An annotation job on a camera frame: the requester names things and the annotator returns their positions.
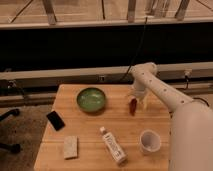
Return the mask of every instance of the bowl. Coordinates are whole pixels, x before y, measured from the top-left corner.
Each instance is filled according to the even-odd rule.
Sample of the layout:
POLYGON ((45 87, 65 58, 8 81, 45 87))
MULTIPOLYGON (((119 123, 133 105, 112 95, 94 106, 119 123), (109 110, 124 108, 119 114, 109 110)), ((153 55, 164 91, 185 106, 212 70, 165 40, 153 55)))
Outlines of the bowl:
POLYGON ((84 112, 98 112, 105 107, 106 96, 99 88, 89 87, 78 94, 77 103, 84 112))

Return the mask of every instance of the red object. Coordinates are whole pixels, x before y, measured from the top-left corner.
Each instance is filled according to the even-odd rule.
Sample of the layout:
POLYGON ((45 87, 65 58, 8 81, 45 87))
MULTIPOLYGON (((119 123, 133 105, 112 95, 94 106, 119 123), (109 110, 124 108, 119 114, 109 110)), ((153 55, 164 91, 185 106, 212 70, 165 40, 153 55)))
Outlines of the red object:
POLYGON ((137 99, 132 99, 131 102, 129 103, 129 112, 133 116, 135 115, 136 107, 137 107, 137 99))

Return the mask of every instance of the bottle cap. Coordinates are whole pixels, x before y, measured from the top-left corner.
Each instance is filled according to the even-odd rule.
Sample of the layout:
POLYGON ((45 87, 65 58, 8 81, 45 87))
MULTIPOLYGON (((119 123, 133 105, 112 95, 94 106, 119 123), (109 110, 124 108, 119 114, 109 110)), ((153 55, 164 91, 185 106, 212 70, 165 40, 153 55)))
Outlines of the bottle cap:
POLYGON ((100 128, 100 132, 101 132, 101 134, 106 134, 107 133, 107 130, 102 126, 101 128, 100 128))

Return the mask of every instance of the chair leg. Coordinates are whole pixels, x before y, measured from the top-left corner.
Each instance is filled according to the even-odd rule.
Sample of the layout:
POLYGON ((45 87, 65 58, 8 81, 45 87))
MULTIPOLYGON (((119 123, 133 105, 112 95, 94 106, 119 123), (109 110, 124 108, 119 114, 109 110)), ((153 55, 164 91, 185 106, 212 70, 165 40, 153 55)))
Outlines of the chair leg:
POLYGON ((10 115, 13 115, 13 116, 18 116, 20 113, 19 109, 12 109, 6 113, 4 113, 3 115, 0 116, 0 121, 4 120, 5 118, 7 118, 8 116, 10 115))
POLYGON ((0 148, 10 151, 13 154, 19 153, 21 151, 20 144, 7 145, 0 143, 0 148))

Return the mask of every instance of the black smartphone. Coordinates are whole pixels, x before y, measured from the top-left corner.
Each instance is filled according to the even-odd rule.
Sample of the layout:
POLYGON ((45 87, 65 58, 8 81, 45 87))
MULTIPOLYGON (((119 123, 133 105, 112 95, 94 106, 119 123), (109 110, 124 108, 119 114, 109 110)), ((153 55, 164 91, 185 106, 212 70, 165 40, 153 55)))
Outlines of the black smartphone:
POLYGON ((58 115, 56 111, 52 111, 51 113, 47 114, 47 118, 50 121, 50 123, 53 125, 56 131, 60 130, 65 126, 63 120, 58 115))

